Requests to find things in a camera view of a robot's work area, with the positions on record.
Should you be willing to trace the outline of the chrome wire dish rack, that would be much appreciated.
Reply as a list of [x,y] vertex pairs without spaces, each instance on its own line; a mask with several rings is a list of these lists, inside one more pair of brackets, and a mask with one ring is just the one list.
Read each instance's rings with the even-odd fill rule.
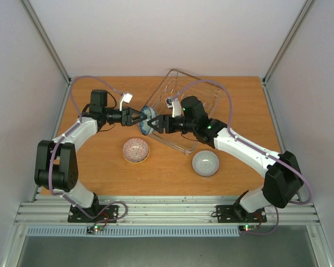
[[[146,105],[153,108],[158,115],[172,114],[172,110],[167,107],[166,99],[175,96],[187,85],[199,80],[198,77],[177,69],[171,69],[163,78],[158,87],[151,93]],[[178,96],[178,100],[195,96],[203,104],[204,110],[209,117],[212,117],[221,99],[223,90],[212,83],[198,83],[187,88]],[[149,134],[154,140],[164,145],[170,146],[185,155],[189,155],[197,146],[197,140],[192,133],[182,135],[180,132],[171,134],[160,134],[153,132]]]

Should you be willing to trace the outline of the grey patterned bowl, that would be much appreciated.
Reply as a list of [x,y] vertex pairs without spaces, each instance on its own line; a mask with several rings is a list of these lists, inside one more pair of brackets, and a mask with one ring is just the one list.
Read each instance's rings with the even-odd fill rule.
[[219,169],[219,158],[211,151],[203,150],[196,153],[191,162],[193,170],[200,176],[213,176]]

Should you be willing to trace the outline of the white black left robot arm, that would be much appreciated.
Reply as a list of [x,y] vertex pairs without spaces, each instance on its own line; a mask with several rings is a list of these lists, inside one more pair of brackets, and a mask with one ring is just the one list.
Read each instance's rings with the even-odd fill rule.
[[108,96],[106,90],[93,90],[81,117],[67,131],[37,145],[36,185],[46,188],[52,195],[65,198],[87,221],[96,221],[101,208],[97,195],[78,179],[77,151],[106,124],[133,126],[147,118],[140,111],[122,105],[131,100],[131,94],[123,94],[121,100],[115,102],[115,107],[108,107]]

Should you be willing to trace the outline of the blue floral white bowl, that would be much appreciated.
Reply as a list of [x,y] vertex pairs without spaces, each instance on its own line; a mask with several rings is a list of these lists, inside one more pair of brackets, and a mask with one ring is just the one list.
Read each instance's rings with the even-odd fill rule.
[[146,116],[146,119],[140,122],[140,131],[143,135],[147,136],[153,133],[154,129],[148,125],[148,122],[157,116],[156,111],[150,106],[144,106],[141,109],[141,113]]

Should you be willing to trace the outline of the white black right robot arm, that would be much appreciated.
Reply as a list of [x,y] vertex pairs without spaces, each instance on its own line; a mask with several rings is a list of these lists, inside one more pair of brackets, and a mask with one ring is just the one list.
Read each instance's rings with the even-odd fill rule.
[[202,102],[195,96],[169,103],[173,110],[169,115],[158,115],[151,107],[143,107],[141,111],[146,120],[141,122],[140,128],[144,135],[192,133],[200,143],[234,156],[264,178],[263,186],[246,191],[233,204],[237,221],[248,220],[261,208],[284,208],[291,203],[304,184],[293,153],[279,154],[249,141],[228,124],[208,117]]

